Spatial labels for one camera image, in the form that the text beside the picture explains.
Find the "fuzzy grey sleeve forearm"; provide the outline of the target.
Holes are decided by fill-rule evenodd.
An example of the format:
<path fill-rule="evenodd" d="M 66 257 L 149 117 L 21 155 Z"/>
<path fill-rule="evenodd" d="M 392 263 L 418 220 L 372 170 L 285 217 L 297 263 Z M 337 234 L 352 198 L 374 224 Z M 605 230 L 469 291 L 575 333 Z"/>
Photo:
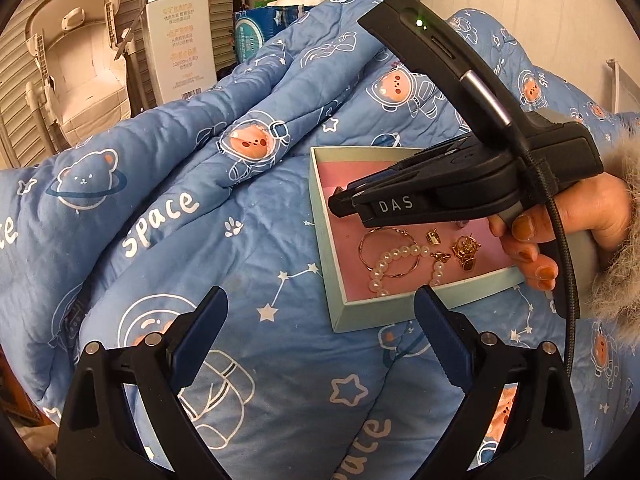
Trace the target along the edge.
<path fill-rule="evenodd" d="M 639 344 L 639 133 L 629 131 L 605 154 L 604 173 L 592 179 L 596 223 L 591 234 L 600 269 L 590 308 L 615 325 L 617 340 Z"/>

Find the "right hand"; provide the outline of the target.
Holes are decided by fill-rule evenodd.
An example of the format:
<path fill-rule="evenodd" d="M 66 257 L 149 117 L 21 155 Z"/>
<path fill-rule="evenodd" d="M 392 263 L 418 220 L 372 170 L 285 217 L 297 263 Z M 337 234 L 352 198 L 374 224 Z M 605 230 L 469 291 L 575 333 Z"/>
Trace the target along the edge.
<path fill-rule="evenodd" d="M 588 232 L 606 261 L 629 234 L 634 205 L 626 183 L 605 172 L 582 180 L 555 196 L 555 205 L 567 235 Z M 555 288 L 558 263 L 540 252 L 539 246 L 554 240 L 552 222 L 543 206 L 524 211 L 511 224 L 498 216 L 488 218 L 493 236 L 513 260 L 530 287 L 550 292 Z"/>

